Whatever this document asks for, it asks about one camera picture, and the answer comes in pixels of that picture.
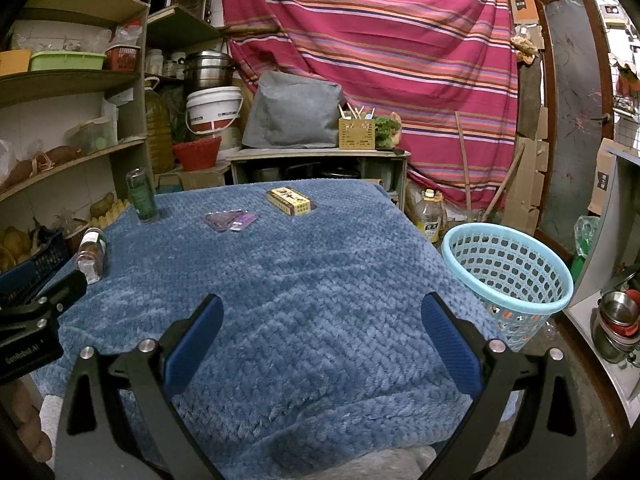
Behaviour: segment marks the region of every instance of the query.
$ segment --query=finger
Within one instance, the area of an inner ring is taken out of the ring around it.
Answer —
[[[29,452],[32,452],[40,442],[40,433],[42,432],[42,428],[40,427],[40,414],[35,408],[32,408],[32,410],[29,420],[18,428],[17,431],[18,437]]]
[[[46,462],[51,458],[53,454],[53,448],[51,447],[51,441],[46,433],[40,433],[41,439],[36,449],[31,453],[36,462]]]
[[[27,388],[22,384],[22,381],[15,381],[15,383],[16,388],[12,401],[12,409],[20,422],[27,422],[31,418],[31,412],[34,409],[31,403],[31,396]]]

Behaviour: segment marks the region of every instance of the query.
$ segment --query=metal bolt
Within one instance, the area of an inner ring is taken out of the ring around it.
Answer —
[[[562,361],[562,359],[564,358],[564,354],[559,348],[552,348],[551,350],[549,350],[549,355],[554,361]]]
[[[153,339],[143,339],[138,343],[138,350],[144,352],[151,352],[156,347],[156,342]]]
[[[489,348],[491,349],[491,352],[501,354],[507,349],[507,345],[499,339],[491,339],[491,341],[489,341]]]
[[[80,357],[82,359],[88,359],[89,357],[92,357],[93,355],[94,355],[94,347],[92,347],[92,346],[85,346],[80,351]]]

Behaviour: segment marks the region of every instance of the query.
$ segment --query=brown door frame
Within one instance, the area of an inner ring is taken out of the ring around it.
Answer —
[[[544,66],[544,83],[545,83],[545,104],[548,108],[548,139],[549,143],[549,159],[545,173],[545,181],[542,187],[542,198],[540,200],[540,216],[538,222],[542,219],[542,213],[546,207],[546,196],[549,190],[549,183],[554,168],[554,152],[556,150],[556,135],[558,134],[558,89],[556,87],[556,61],[554,59],[553,43],[551,41],[551,33],[549,31],[548,21],[546,20],[545,4],[549,2],[557,2],[558,0],[535,0],[538,16],[540,17],[540,25],[542,26],[542,36],[545,40],[545,51],[542,53],[542,63]],[[600,16],[600,9],[596,0],[583,0],[584,9],[589,17],[591,31],[596,45],[598,54],[598,68],[600,72],[600,87],[602,90],[602,113],[610,115],[610,121],[602,125],[602,138],[613,139],[613,84],[611,82],[611,69],[609,67],[609,41],[607,41],[607,32],[604,22]],[[570,262],[573,254],[567,251],[562,245],[553,240],[549,235],[539,228],[536,229],[535,237],[542,243],[550,247],[565,262]]]

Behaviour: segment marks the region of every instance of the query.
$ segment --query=textured blue fleece blanket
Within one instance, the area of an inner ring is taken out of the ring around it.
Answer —
[[[420,302],[436,290],[484,336],[497,327],[382,188],[290,185],[318,208],[285,215],[265,199],[273,183],[158,196],[162,219],[148,225],[129,208],[106,230],[105,277],[60,318],[65,355],[34,373],[41,391],[63,396],[84,346],[128,351],[214,292],[225,304],[222,329],[174,404],[229,480],[447,439],[470,399],[426,335]],[[235,208],[260,216],[239,233],[203,222]],[[132,420],[141,431],[140,416]]]

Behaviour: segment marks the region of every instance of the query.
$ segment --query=yellow cooking oil bottle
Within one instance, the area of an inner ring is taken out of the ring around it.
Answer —
[[[415,204],[415,217],[415,226],[432,244],[436,243],[443,228],[442,194],[433,189],[423,190],[422,200]]]

